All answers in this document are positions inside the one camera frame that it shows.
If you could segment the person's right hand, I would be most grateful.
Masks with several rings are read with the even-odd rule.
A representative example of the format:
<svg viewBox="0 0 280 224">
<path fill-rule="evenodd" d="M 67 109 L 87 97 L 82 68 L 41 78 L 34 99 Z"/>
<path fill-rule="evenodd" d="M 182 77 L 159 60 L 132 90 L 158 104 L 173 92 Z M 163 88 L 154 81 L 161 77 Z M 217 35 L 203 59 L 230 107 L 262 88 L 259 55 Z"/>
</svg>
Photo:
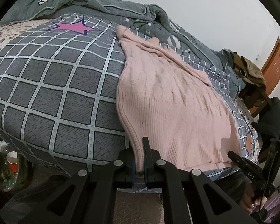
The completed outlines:
<svg viewBox="0 0 280 224">
<path fill-rule="evenodd" d="M 260 197 L 255 199 L 255 185 L 253 183 L 248 183 L 246 185 L 245 192 L 239 202 L 239 205 L 248 214 L 252 214 L 255 209 L 263 208 L 267 202 L 266 197 Z"/>
</svg>

